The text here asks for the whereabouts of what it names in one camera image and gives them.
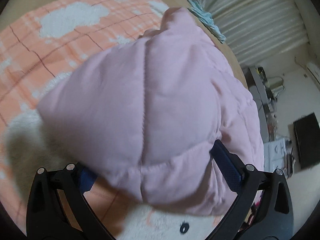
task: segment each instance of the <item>teal fabric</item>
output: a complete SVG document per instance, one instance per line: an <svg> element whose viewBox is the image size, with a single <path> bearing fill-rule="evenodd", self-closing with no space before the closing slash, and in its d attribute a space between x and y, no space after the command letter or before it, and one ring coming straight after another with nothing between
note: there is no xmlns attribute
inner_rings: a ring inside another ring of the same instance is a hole
<svg viewBox="0 0 320 240"><path fill-rule="evenodd" d="M192 6L191 8L188 8L189 11L196 16L221 43L224 43L226 41L226 37L220 32L218 26L214 24L211 14L203 10L201 4L197 1L187 1Z"/></svg>

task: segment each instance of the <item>pink fabric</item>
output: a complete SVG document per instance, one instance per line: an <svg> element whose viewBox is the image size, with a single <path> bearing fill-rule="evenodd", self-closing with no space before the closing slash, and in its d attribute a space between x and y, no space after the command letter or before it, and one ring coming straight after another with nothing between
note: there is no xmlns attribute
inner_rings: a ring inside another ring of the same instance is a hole
<svg viewBox="0 0 320 240"><path fill-rule="evenodd" d="M185 8L92 56L38 109L75 158L141 202L224 214L235 194L210 160L216 139L263 169L257 106Z"/></svg>

